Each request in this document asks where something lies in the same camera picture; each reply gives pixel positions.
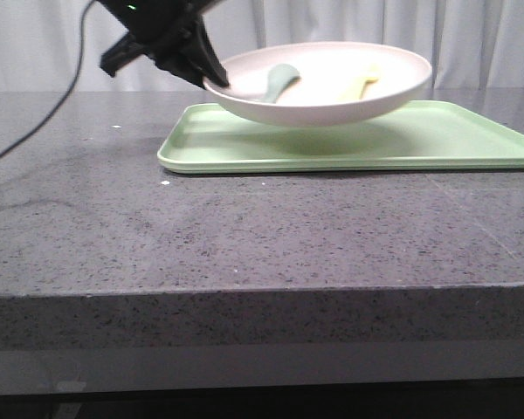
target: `yellow utensil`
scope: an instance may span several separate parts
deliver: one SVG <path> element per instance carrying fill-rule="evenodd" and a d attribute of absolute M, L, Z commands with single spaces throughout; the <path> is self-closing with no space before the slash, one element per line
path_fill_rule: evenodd
<path fill-rule="evenodd" d="M 380 79 L 380 72 L 376 65 L 370 65 L 362 74 L 359 74 L 351 82 L 351 85 L 339 97 L 340 102 L 353 102 L 361 100 L 368 83 L 374 83 Z"/>

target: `dark floor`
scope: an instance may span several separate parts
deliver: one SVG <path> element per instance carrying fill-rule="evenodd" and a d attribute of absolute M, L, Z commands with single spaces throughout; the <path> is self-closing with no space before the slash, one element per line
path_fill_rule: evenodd
<path fill-rule="evenodd" d="M 0 397 L 0 419 L 524 419 L 524 379 Z"/>

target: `bowl rim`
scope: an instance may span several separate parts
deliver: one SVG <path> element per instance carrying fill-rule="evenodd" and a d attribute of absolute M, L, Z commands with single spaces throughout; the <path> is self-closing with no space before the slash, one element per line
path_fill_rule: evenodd
<path fill-rule="evenodd" d="M 350 46 L 350 45 L 351 46 L 373 46 L 373 47 L 377 47 L 377 48 L 382 49 L 382 50 L 391 50 L 391 51 L 396 51 L 396 52 L 402 52 L 404 54 L 413 56 L 413 58 L 417 58 L 417 61 L 420 61 L 421 64 L 424 65 L 424 68 L 426 68 L 426 74 L 418 82 L 412 84 L 411 86 L 406 87 L 403 90 L 396 91 L 396 92 L 394 92 L 392 94 L 383 95 L 383 96 L 379 96 L 379 97 L 375 97 L 375 98 L 362 99 L 362 100 L 357 100 L 357 101 L 341 102 L 341 103 L 330 103 L 330 104 L 322 104 L 322 105 L 306 105 L 306 106 L 303 106 L 303 105 L 287 105 L 287 104 L 284 105 L 284 104 L 280 104 L 280 103 L 265 103 L 265 102 L 257 102 L 255 100 L 241 99 L 241 98 L 237 98 L 237 97 L 230 96 L 228 94 L 219 92 L 217 90 L 217 88 L 219 86 L 216 86 L 214 83 L 211 82 L 211 80 L 209 80 L 206 77 L 203 78 L 204 88 L 208 92 L 210 92 L 212 94 L 215 94 L 216 96 L 218 96 L 219 98 L 221 98 L 223 100 L 230 100 L 230 101 L 237 102 L 237 103 L 240 103 L 240 104 L 252 105 L 252 106 L 256 106 L 256 107 L 258 107 L 258 106 L 267 107 L 267 108 L 274 108 L 275 107 L 275 108 L 283 108 L 283 109 L 294 109 L 294 108 L 298 108 L 298 109 L 316 109 L 316 108 L 319 108 L 319 107 L 336 108 L 336 107 L 343 107 L 343 106 L 353 106 L 354 104 L 372 103 L 374 101 L 380 101 L 380 100 L 384 100 L 384 99 L 387 99 L 387 98 L 396 97 L 398 95 L 406 94 L 407 92 L 410 92 L 410 91 L 412 91 L 414 89 L 417 89 L 417 88 L 421 87 L 422 85 L 424 85 L 431 78 L 431 75 L 432 75 L 432 65 L 429 62 L 429 60 L 427 58 L 421 56 L 420 54 L 417 54 L 416 52 L 413 52 L 413 51 L 410 51 L 410 50 L 406 50 L 404 48 L 400 48 L 400 47 L 397 47 L 397 46 L 394 46 L 394 45 L 377 44 L 377 43 L 371 43 L 371 42 L 358 42 L 358 41 L 315 41 L 315 42 L 300 42 L 300 43 L 293 43 L 293 44 L 273 45 L 273 46 L 268 46 L 268 47 L 265 47 L 265 48 L 259 48 L 257 50 L 243 52 L 243 53 L 240 53 L 238 55 L 226 58 L 226 59 L 224 59 L 222 61 L 222 65 L 225 67 L 225 65 L 229 64 L 232 61 L 240 60 L 240 59 L 243 59 L 245 57 L 249 57 L 251 55 L 259 55 L 259 54 L 261 54 L 263 52 L 268 52 L 268 51 L 273 51 L 273 50 L 288 49 L 288 48 L 291 48 L 291 47 L 295 47 L 295 48 L 302 48 L 302 47 L 308 47 L 308 46 L 319 46 L 319 47 L 321 47 L 321 46 L 327 46 L 327 45 L 337 45 L 337 46 L 346 46 L 346 47 Z"/>

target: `white bowl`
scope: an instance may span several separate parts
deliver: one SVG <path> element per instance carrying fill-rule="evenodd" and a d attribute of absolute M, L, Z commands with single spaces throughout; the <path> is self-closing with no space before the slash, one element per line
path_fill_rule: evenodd
<path fill-rule="evenodd" d="M 277 64 L 300 71 L 300 80 L 275 104 L 258 102 L 267 74 Z M 286 127 L 325 127 L 366 120 L 415 99 L 431 77 L 429 62 L 414 52 L 379 44 L 313 42 L 274 46 L 223 61 L 231 83 L 217 86 L 204 79 L 206 90 L 231 113 L 248 120 Z M 380 78 L 368 83 L 361 100 L 338 98 L 369 66 Z"/>

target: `black cable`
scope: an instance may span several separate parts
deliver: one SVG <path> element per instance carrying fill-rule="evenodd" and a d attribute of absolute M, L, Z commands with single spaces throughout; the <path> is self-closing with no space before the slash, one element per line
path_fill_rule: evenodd
<path fill-rule="evenodd" d="M 72 78 L 72 82 L 68 86 L 68 89 L 64 93 L 64 95 L 60 98 L 58 103 L 52 108 L 52 110 L 27 134 L 25 134 L 23 137 L 16 140 L 13 144 L 11 144 L 9 147 L 7 147 L 5 150 L 0 152 L 0 160 L 5 157 L 9 152 L 11 152 L 14 148 L 17 148 L 18 146 L 21 146 L 24 142 L 29 140 L 34 134 L 36 134 L 42 127 L 46 125 L 46 123 L 54 116 L 54 114 L 60 109 L 62 105 L 64 105 L 64 102 L 66 102 L 66 99 L 72 94 L 74 87 L 78 83 L 79 76 L 81 74 L 81 66 L 83 64 L 84 60 L 84 45 L 86 41 L 85 37 L 85 21 L 86 21 L 86 15 L 87 12 L 91 9 L 91 6 L 93 3 L 95 3 L 96 0 L 91 0 L 87 6 L 84 8 L 84 10 L 81 12 L 81 17 L 79 19 L 79 56 L 78 56 L 78 64 L 76 65 L 76 73 L 74 74 Z"/>

